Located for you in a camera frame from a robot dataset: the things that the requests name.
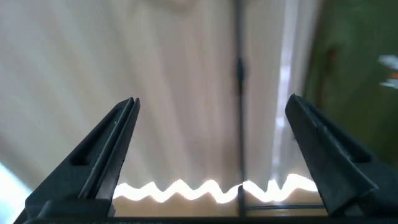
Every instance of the beige floor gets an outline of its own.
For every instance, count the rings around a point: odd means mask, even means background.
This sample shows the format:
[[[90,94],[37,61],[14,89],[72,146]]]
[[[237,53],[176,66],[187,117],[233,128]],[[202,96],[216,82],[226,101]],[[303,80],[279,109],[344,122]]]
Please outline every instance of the beige floor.
[[[253,196],[247,194],[250,205],[260,205]],[[237,200],[225,204],[218,204],[210,194],[196,200],[189,201],[179,194],[175,194],[164,203],[158,203],[150,197],[134,202],[125,197],[118,197],[113,201],[117,217],[233,217],[237,215]],[[321,198],[315,192],[295,190],[285,203],[321,203]],[[262,210],[250,211],[249,216],[286,216],[286,215],[327,215],[324,209],[313,210]]]

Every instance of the white curtain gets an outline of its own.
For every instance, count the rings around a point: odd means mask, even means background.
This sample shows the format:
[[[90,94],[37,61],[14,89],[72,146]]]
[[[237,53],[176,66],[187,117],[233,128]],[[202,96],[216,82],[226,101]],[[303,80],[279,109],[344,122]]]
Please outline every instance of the white curtain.
[[[284,118],[300,93],[315,0],[245,5],[246,169],[266,190],[310,177]],[[119,101],[141,99],[120,178],[165,190],[239,183],[233,2],[0,2],[0,162],[31,189]]]

